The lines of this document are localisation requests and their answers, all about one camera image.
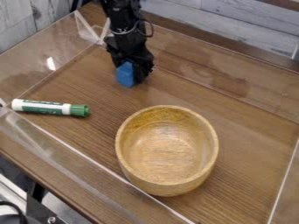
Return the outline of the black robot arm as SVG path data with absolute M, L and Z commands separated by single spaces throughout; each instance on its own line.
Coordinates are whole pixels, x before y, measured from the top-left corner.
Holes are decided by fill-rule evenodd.
M 142 83 L 154 71 L 155 56 L 146 42 L 154 36 L 147 33 L 140 0 L 99 0 L 109 20 L 111 34 L 104 37 L 107 51 L 116 67 L 116 81 L 132 87 Z

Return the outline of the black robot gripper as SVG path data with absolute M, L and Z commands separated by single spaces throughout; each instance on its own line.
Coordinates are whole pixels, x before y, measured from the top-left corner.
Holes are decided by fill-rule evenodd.
M 135 84 L 140 84 L 154 71 L 154 55 L 147 49 L 146 41 L 154 36 L 147 34 L 144 18 L 124 20 L 109 18 L 111 35 L 104 38 L 107 51 L 115 67 L 120 67 L 127 61 L 133 64 Z

